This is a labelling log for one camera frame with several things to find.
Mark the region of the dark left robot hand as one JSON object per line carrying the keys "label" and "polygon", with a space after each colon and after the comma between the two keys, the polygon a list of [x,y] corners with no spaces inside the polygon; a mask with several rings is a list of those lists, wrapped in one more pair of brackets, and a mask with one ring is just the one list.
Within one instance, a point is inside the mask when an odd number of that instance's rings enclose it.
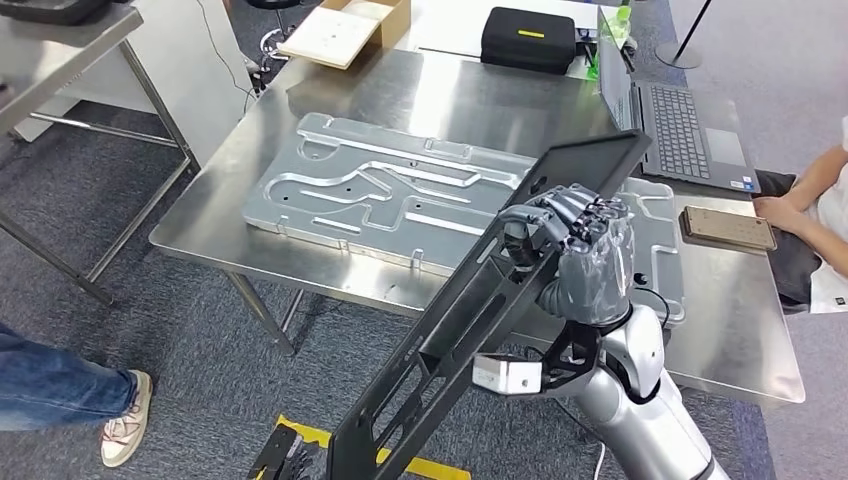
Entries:
{"label": "dark left robot hand", "polygon": [[307,479],[312,460],[306,442],[293,428],[277,425],[247,474],[248,479]]}

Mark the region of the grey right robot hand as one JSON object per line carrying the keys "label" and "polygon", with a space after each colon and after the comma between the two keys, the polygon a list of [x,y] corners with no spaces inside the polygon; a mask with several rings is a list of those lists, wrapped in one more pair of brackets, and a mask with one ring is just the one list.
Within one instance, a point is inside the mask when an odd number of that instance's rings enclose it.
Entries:
{"label": "grey right robot hand", "polygon": [[536,298],[543,311],[593,326],[628,313],[635,240],[629,207],[619,198],[574,183],[507,206],[497,219],[518,270],[530,271],[544,247],[558,254],[557,273]]}

